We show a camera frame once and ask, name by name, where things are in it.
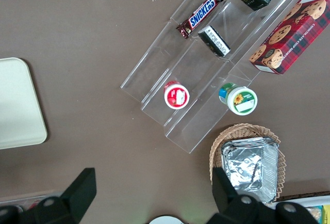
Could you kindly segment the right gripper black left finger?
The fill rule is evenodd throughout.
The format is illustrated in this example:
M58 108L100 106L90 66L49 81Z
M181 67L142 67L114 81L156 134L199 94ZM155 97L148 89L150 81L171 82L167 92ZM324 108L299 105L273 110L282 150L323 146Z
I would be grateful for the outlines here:
M61 196L43 199L22 214L22 223L80 223L96 196L94 168L85 168Z

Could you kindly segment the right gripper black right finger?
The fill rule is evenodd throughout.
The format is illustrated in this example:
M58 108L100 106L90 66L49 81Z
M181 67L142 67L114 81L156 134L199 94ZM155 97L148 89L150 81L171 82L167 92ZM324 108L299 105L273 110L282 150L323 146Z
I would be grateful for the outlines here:
M222 168L212 169L212 194L218 212L211 223L277 223L275 211L252 196L238 194Z

